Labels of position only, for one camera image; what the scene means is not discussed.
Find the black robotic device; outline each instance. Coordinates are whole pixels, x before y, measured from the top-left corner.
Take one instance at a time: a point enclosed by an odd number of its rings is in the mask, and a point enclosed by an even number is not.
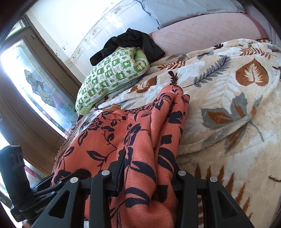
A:
[[[34,222],[32,228],[83,227],[85,200],[90,195],[90,228],[110,228],[109,197],[117,197],[123,187],[125,151],[108,170],[92,178],[79,169],[51,186],[54,174],[29,186],[20,146],[0,150],[4,183],[13,202],[11,213],[17,222]],[[204,227],[254,228],[240,206],[216,177],[194,178],[175,170],[172,185],[179,199],[177,228],[198,227],[197,195],[202,195]]]

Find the bed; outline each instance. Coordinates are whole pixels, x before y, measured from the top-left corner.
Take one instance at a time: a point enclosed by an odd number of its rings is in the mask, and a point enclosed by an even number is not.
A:
[[[103,110],[138,108],[165,85],[179,85],[191,99],[177,163],[196,177],[216,176],[255,227],[269,227],[281,204],[281,48],[243,13],[202,15],[150,36],[166,56],[132,88],[80,117],[55,166]]]

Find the fleece blanket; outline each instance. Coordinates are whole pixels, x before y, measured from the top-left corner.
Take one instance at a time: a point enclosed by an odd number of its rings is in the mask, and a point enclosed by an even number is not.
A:
[[[62,156],[53,184],[79,168],[95,176],[125,151],[123,189],[110,201],[112,227],[173,228],[177,198],[171,180],[178,170],[176,155],[188,104],[189,96],[180,87],[168,85],[145,106],[102,112]]]
[[[281,48],[247,39],[162,58],[138,85],[81,118],[55,165],[103,109],[141,107],[178,85],[191,99],[177,163],[216,176],[256,228],[269,227],[281,210],[280,72]],[[200,198],[198,210],[203,227]]]

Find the green and white pillow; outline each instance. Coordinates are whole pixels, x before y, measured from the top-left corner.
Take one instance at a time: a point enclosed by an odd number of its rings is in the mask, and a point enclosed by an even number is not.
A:
[[[107,56],[86,77],[78,91],[75,108],[81,114],[87,114],[92,106],[138,77],[149,69],[149,63],[141,49],[118,47]]]

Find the orange floral fabric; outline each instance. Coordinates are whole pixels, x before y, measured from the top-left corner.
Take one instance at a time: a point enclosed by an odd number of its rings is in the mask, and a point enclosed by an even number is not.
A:
[[[53,184],[79,168],[95,176],[125,150],[123,190],[110,202],[112,227],[174,227],[177,199],[171,180],[188,105],[189,96],[168,85],[145,106],[102,112],[71,143]]]

